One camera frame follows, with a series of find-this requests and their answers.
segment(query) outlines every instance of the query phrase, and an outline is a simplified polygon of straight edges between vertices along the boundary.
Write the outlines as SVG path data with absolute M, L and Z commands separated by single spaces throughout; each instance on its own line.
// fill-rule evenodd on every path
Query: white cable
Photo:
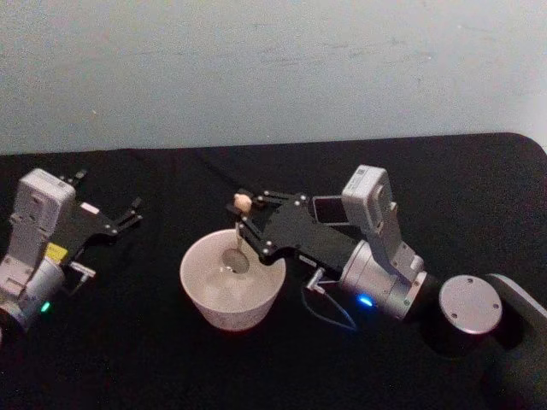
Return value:
M 341 322 L 338 322 L 337 320 L 333 320 L 333 319 L 329 319 L 328 317 L 326 316 L 323 316 L 322 314 L 319 314 L 317 313 L 309 304 L 308 304 L 308 301 L 306 301 L 306 295 L 304 294 L 304 288 L 305 288 L 305 285 L 303 285 L 301 288 L 300 288 L 300 295 L 302 296 L 302 304 L 304 305 L 304 307 L 306 309 L 308 309 L 308 311 L 313 314 L 317 319 L 320 319 L 320 320 L 323 320 L 331 325 L 335 325 L 335 326 L 338 326 L 338 327 L 342 327 L 344 329 L 347 329 L 349 331 L 357 331 L 357 325 L 356 325 L 356 322 L 354 322 L 354 320 L 351 318 L 350 314 L 347 313 L 345 311 L 345 309 L 340 306 L 340 304 L 338 302 L 336 302 L 327 292 L 325 293 L 322 293 L 320 295 L 323 295 L 324 297 L 327 298 L 327 300 L 333 304 L 333 306 L 348 320 L 348 323 L 350 323 L 349 325 L 346 325 L 344 323 L 341 323 Z

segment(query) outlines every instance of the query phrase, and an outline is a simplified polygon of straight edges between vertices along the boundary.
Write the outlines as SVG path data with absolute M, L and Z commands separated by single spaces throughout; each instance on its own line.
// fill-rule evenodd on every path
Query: cylindrical base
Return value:
M 480 278 L 462 275 L 446 281 L 438 303 L 421 321 L 424 341 L 437 353 L 462 357 L 498 325 L 502 303 L 494 288 Z
M 62 269 L 49 258 L 44 258 L 19 298 L 8 299 L 0 305 L 0 310 L 4 312 L 3 316 L 9 315 L 23 331 L 28 331 L 40 314 L 40 308 L 57 293 L 64 280 Z M 8 318 L 5 318 L 4 322 L 7 323 L 3 326 L 13 325 L 13 321 Z

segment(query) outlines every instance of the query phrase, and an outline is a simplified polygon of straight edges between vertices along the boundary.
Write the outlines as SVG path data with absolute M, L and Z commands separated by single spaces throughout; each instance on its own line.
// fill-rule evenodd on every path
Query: small object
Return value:
M 323 295 L 325 293 L 325 290 L 319 286 L 319 281 L 323 278 L 324 274 L 324 268 L 320 267 L 319 269 L 317 269 L 314 273 L 314 276 L 312 276 L 308 283 L 306 283 L 306 289 L 313 292 L 321 293 Z
M 372 299 L 372 297 L 370 296 L 367 296 L 367 295 L 359 295 L 359 297 L 357 297 L 357 300 L 362 303 L 363 305 L 365 306 L 368 306 L 369 308 L 371 308 L 372 306 L 374 306 L 374 301 Z
M 46 302 L 42 305 L 42 307 L 40 308 L 40 312 L 41 313 L 46 313 L 51 307 L 51 303 L 49 302 Z
M 253 202 L 245 194 L 235 194 L 233 196 L 233 206 L 239 209 L 244 214 L 248 214 Z

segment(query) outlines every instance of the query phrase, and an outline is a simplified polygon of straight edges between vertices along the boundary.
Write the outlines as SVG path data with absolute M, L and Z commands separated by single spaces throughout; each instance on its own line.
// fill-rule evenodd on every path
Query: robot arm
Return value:
M 80 171 L 73 178 L 58 179 L 35 169 L 20 180 L 8 252 L 0 263 L 4 333 L 27 331 L 54 294 L 63 289 L 72 295 L 95 275 L 76 261 L 86 246 L 113 242 L 142 219 L 137 214 L 139 199 L 117 220 L 87 202 L 77 202 L 74 186 L 84 176 Z M 74 273 L 79 275 L 76 285 L 67 289 L 67 278 Z
M 240 236 L 266 265 L 294 257 L 317 269 L 309 289 L 317 289 L 315 284 L 325 274 L 338 280 L 342 289 L 365 296 L 402 320 L 420 299 L 424 284 L 429 288 L 434 282 L 424 271 L 423 260 L 401 238 L 385 169 L 358 167 L 342 194 L 348 221 L 368 242 L 356 241 L 313 218 L 305 194 L 264 191 L 253 196 L 245 190 L 239 194 L 251 197 L 255 205 L 249 215 L 227 206 L 238 216 Z

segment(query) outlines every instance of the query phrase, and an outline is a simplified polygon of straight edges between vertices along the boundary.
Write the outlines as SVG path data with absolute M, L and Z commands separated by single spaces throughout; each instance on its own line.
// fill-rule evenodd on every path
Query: blue led light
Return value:
M 357 300 L 359 302 L 361 302 L 363 305 L 366 305 L 368 306 L 369 308 L 371 308 L 372 306 L 374 306 L 374 301 L 372 299 L 372 297 L 370 296 L 367 296 L 367 295 L 359 295 L 357 297 Z

